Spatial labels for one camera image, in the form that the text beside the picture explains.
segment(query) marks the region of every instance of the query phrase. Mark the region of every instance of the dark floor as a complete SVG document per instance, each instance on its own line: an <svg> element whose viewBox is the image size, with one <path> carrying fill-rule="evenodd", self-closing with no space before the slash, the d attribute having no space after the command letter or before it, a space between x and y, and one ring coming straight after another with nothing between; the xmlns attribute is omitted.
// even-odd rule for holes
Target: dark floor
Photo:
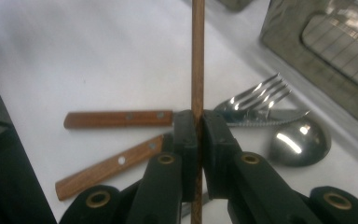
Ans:
<svg viewBox="0 0 358 224"><path fill-rule="evenodd" d="M56 223L1 97L0 223Z"/></svg>

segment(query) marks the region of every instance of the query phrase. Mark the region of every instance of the white table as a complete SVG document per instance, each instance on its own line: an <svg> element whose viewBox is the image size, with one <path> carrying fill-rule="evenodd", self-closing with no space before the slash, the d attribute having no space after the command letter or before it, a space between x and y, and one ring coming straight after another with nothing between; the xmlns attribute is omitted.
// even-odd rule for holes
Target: white table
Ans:
<svg viewBox="0 0 358 224"><path fill-rule="evenodd" d="M259 44L268 4L231 13L207 1L205 108L281 72L296 95L281 105L311 108L333 145L315 165L277 171L306 195L329 185L358 197L358 122ZM73 199L57 199L56 181L170 129L68 131L66 113L188 109L190 66L190 1L0 1L0 93L57 220ZM243 150L268 147L265 130L232 131ZM144 170L103 184L124 189ZM203 220L229 223L226 202L208 203Z"/></svg>

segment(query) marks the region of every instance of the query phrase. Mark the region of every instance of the fork head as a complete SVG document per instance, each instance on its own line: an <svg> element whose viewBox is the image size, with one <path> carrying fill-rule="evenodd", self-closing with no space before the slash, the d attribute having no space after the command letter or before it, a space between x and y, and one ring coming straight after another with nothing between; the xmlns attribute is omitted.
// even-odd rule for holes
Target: fork head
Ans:
<svg viewBox="0 0 358 224"><path fill-rule="evenodd" d="M278 73L251 89L225 100L214 110L270 109L290 93L291 90L287 88L287 84L283 82L283 78Z"/></svg>

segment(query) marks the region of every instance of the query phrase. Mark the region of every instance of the knife handle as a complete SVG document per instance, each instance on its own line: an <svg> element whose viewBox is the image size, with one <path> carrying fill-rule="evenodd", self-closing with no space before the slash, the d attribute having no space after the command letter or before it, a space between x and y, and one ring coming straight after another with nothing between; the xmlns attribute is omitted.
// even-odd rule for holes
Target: knife handle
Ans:
<svg viewBox="0 0 358 224"><path fill-rule="evenodd" d="M161 151L162 141L163 135L159 135L56 182L55 188L58 199L60 201L68 199L142 161L150 159Z"/></svg>
<svg viewBox="0 0 358 224"><path fill-rule="evenodd" d="M63 126L66 129L171 126L172 117L173 112L170 110L70 112Z"/></svg>

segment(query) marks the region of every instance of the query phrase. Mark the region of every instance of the spoon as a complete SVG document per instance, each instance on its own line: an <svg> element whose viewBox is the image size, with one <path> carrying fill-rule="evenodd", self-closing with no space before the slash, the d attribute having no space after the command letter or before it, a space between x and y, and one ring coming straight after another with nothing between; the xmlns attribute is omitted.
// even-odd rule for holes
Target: spoon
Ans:
<svg viewBox="0 0 358 224"><path fill-rule="evenodd" d="M306 116L278 129L269 158L287 166L308 166L323 159L330 147L329 131L316 119Z"/></svg>

